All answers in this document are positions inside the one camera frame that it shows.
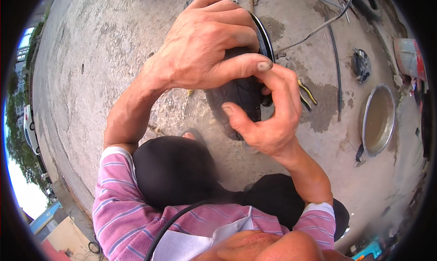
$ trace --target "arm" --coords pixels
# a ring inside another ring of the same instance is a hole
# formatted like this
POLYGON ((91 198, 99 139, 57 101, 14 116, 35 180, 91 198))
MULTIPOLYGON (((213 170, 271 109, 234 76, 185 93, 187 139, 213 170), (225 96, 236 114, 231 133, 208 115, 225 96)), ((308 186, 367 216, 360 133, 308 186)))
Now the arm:
POLYGON ((292 139, 289 149, 286 149, 283 155, 276 155, 273 158, 290 173, 296 191, 305 201, 305 207, 309 203, 322 202, 333 205, 334 198, 328 176, 302 149, 296 137, 292 139))
POLYGON ((248 144, 260 152, 271 155, 290 173, 296 191, 309 203, 327 202, 333 205, 331 184, 321 167, 299 145, 295 132, 302 105, 296 74, 280 65, 260 78, 271 91, 275 105, 274 116, 263 122, 252 122, 236 104, 224 103, 222 108, 229 116, 231 126, 248 144))
POLYGON ((250 14, 230 0, 195 0, 176 19, 164 44, 115 103, 107 118, 104 148, 138 148, 150 110, 167 89, 209 89, 271 69, 259 50, 250 14), (247 53, 223 60, 225 51, 248 47, 247 53))

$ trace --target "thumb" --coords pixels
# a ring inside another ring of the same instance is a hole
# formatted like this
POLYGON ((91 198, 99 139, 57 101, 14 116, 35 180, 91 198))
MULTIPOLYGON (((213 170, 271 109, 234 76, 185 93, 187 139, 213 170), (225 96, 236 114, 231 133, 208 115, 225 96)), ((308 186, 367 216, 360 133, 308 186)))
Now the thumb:
POLYGON ((258 53, 246 53, 221 61, 214 66, 212 74, 224 81, 247 78, 258 72, 268 71, 273 62, 258 53))
POLYGON ((229 117, 229 123, 233 129, 235 129, 244 139, 250 138, 252 135, 256 135, 258 127, 247 116, 244 110, 231 102, 227 102, 221 105, 221 108, 229 117))

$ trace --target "sandal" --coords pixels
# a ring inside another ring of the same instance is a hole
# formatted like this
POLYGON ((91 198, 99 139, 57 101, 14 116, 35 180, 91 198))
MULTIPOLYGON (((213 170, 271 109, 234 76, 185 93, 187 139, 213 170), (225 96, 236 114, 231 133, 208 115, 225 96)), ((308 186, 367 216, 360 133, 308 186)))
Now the sandal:
POLYGON ((187 130, 183 131, 182 134, 180 135, 181 137, 183 135, 185 135, 186 133, 192 133, 195 137, 196 137, 196 141, 200 142, 200 144, 202 144, 203 146, 206 147, 206 142, 205 139, 202 137, 202 134, 195 128, 190 127, 187 130))

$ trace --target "yellow-handled pliers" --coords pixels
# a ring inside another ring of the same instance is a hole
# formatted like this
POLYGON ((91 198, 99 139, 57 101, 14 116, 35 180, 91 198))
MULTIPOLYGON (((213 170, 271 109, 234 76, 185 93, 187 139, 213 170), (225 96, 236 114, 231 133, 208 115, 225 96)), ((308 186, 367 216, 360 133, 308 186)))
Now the yellow-handled pliers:
MULTIPOLYGON (((309 88, 308 88, 305 84, 303 84, 303 82, 302 82, 300 79, 298 79, 298 84, 299 84, 299 87, 300 87, 300 88, 302 88, 303 90, 305 90, 305 92, 308 94, 308 97, 310 98, 310 100, 311 100, 315 105, 317 105, 317 101, 314 99, 314 96, 313 96, 313 94, 311 93, 311 90, 309 90, 309 88)), ((307 108, 309 111, 311 111, 312 108, 311 108, 311 105, 309 104, 309 102, 306 101, 305 98, 303 98, 302 93, 300 93, 300 95, 301 95, 301 101, 305 104, 306 108, 307 108)))

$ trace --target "shirt sleeve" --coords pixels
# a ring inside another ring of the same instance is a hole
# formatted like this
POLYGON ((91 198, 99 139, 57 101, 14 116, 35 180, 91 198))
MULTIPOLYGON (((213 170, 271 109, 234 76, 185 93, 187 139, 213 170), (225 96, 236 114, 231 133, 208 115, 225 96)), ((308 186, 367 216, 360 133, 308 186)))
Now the shirt sleeve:
POLYGON ((303 210, 293 230, 309 234, 319 245, 320 249, 334 248, 335 233, 334 209, 328 203, 310 203, 303 210))
POLYGON ((104 150, 96 184, 93 224, 105 256, 114 260, 156 216, 138 189, 132 156, 120 147, 104 150))

